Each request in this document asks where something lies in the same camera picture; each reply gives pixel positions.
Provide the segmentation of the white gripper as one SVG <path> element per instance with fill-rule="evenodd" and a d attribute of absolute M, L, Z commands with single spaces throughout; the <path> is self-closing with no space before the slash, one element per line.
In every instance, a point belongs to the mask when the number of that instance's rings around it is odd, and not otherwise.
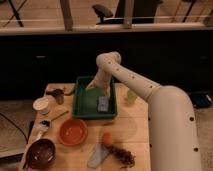
<path fill-rule="evenodd" d="M 99 88 L 102 93 L 109 97 L 110 96 L 110 78 L 106 76 L 96 75 L 94 79 L 86 86 L 87 90 Z"/>

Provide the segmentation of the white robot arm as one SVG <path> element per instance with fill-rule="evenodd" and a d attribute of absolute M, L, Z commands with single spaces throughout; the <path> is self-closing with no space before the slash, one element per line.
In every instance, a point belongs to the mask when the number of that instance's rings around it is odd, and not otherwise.
<path fill-rule="evenodd" d="M 185 91 L 161 85 L 121 65 L 118 52 L 96 57 L 87 86 L 107 92 L 114 76 L 148 104 L 151 171 L 203 171 L 193 104 Z"/>

